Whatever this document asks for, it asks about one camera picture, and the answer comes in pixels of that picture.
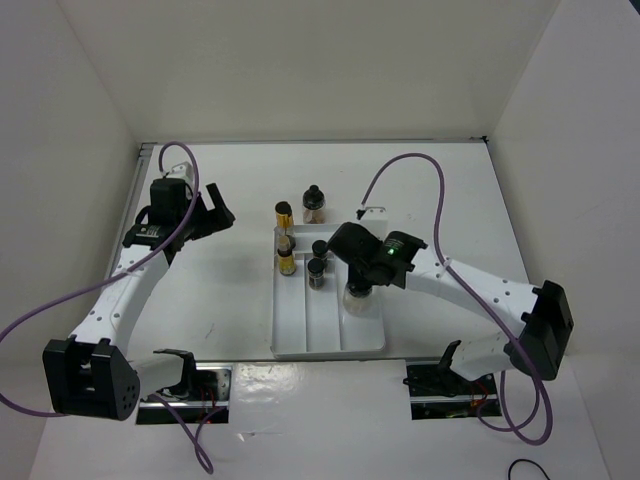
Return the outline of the black top shaker white spice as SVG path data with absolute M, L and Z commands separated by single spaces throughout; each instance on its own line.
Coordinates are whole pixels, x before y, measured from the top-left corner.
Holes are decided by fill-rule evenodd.
M 361 315 L 371 304 L 372 292 L 373 287 L 369 283 L 347 283 L 343 295 L 345 310 L 354 316 Z

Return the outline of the black cap spice jar front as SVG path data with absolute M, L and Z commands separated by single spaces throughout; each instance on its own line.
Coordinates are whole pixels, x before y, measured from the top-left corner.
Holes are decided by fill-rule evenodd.
M 311 289 L 322 289 L 325 283 L 325 262 L 319 258 L 309 260 L 307 262 L 307 276 Z

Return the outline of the black cap spice jar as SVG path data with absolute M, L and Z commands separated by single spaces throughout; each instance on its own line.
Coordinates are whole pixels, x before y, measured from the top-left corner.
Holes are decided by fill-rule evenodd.
M 322 289 L 325 283 L 325 262 L 319 258 L 309 260 L 307 262 L 307 276 L 311 289 Z
M 314 259 L 318 259 L 327 265 L 328 260 L 328 244 L 324 240 L 316 240 L 312 244 L 312 254 Z

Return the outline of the yellow oil bottle tan cap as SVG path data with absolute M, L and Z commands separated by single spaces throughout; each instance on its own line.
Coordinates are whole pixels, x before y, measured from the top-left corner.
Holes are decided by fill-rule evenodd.
M 276 254 L 279 272 L 284 276 L 293 275 L 296 271 L 296 264 L 291 240 L 287 235 L 278 238 Z

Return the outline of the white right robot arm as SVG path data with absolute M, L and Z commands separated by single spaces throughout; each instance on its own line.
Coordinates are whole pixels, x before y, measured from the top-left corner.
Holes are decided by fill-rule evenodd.
M 542 381 L 559 372 L 574 321 L 562 286 L 512 282 L 437 254 L 400 231 L 379 239 L 364 226 L 342 224 L 328 249 L 375 286 L 429 294 L 492 321 L 498 333 L 452 342 L 441 357 L 438 381 L 450 393 L 486 374 L 516 369 Z

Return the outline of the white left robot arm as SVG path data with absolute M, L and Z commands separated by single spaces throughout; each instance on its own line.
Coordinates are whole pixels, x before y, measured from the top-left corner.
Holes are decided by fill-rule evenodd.
M 163 348 L 130 360 L 127 350 L 146 302 L 184 244 L 235 221 L 217 185 L 210 183 L 206 190 L 211 209 L 184 177 L 152 182 L 149 205 L 125 234 L 117 281 L 102 290 L 68 338 L 49 341 L 43 351 L 56 413 L 125 420 L 139 399 L 156 392 L 166 389 L 180 400 L 196 393 L 199 375 L 191 352 Z

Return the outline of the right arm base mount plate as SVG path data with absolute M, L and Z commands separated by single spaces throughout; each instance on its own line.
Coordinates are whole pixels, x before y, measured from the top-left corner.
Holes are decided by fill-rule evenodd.
M 469 381 L 441 370 L 433 361 L 406 363 L 407 387 L 413 420 L 501 417 L 498 388 L 494 376 Z

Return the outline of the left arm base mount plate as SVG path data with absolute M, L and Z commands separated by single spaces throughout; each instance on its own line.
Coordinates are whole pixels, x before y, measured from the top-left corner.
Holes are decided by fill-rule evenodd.
M 189 387 L 165 387 L 156 392 L 188 425 L 227 424 L 232 387 L 231 364 L 199 362 Z M 177 424 L 162 402 L 144 397 L 136 414 L 137 425 Z

